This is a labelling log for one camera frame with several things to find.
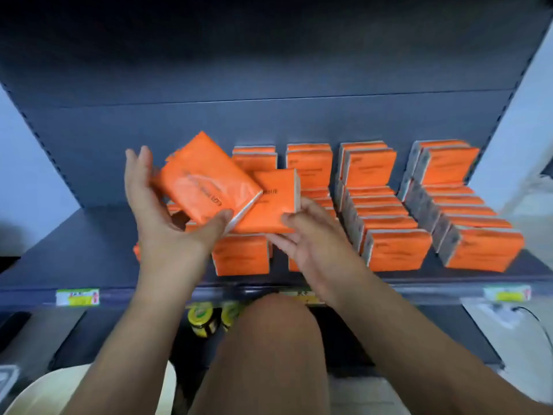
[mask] power cord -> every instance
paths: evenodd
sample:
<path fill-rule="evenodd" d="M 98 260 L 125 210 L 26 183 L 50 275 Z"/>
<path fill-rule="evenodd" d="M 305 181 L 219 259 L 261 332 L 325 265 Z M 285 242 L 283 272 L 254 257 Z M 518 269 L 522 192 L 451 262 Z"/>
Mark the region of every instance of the power cord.
<path fill-rule="evenodd" d="M 520 312 L 521 310 L 524 310 L 525 312 L 528 312 L 537 321 L 541 330 L 543 331 L 543 334 L 545 335 L 545 339 L 548 340 L 549 350 L 551 351 L 551 357 L 553 357 L 553 342 L 551 342 L 551 337 L 549 336 L 548 330 L 543 325 L 543 322 L 541 321 L 541 319 L 537 317 L 535 313 L 532 312 L 530 309 L 527 309 L 526 307 L 523 307 L 523 306 L 516 306 L 516 307 L 513 307 L 511 310 L 514 312 Z"/>

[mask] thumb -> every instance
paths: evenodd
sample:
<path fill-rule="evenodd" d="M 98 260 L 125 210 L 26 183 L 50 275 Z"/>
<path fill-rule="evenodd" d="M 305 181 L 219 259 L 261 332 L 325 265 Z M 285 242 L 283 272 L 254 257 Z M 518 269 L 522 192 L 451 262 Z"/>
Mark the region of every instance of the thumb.
<path fill-rule="evenodd" d="M 193 234 L 211 250 L 215 242 L 225 233 L 225 229 L 231 218 L 232 210 L 219 211 L 201 229 L 195 230 Z"/>
<path fill-rule="evenodd" d="M 317 241 L 327 235 L 327 227 L 305 212 L 285 213 L 282 222 L 310 241 Z"/>

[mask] forearm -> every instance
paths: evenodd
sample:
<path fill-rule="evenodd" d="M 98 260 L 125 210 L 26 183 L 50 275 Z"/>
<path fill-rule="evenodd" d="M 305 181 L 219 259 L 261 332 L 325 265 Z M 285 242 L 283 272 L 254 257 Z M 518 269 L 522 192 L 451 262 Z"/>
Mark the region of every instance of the forearm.
<path fill-rule="evenodd" d="M 153 414 L 183 309 L 135 297 L 64 415 Z"/>
<path fill-rule="evenodd" d="M 336 309 L 413 414 L 549 413 L 367 271 Z"/>

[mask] person's left hand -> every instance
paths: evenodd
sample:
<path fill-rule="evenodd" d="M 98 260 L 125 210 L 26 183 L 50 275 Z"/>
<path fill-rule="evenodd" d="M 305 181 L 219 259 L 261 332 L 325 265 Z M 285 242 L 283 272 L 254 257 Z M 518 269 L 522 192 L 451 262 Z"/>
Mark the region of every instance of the person's left hand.
<path fill-rule="evenodd" d="M 166 206 L 151 187 L 152 155 L 148 147 L 143 146 L 138 157 L 130 149 L 125 154 L 125 193 L 137 221 L 141 248 L 135 296 L 184 306 L 232 211 L 223 210 L 202 228 L 185 233 L 171 222 Z"/>

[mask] hand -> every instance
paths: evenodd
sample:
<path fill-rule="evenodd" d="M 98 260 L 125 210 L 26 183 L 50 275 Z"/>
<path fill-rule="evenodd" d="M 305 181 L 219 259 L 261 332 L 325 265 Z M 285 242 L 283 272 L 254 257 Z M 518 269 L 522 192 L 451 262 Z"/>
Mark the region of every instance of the hand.
<path fill-rule="evenodd" d="M 336 308 L 358 279 L 371 275 L 340 223 L 319 204 L 302 198 L 301 212 L 282 219 L 295 233 L 267 238 L 296 261 L 313 291 L 330 307 Z"/>
<path fill-rule="evenodd" d="M 150 185 L 152 155 L 148 147 L 143 146 L 138 157 L 130 149 L 125 154 L 125 193 L 137 221 L 141 248 L 136 296 L 184 306 L 232 211 L 223 210 L 202 228 L 185 233 L 171 221 L 165 204 Z"/>

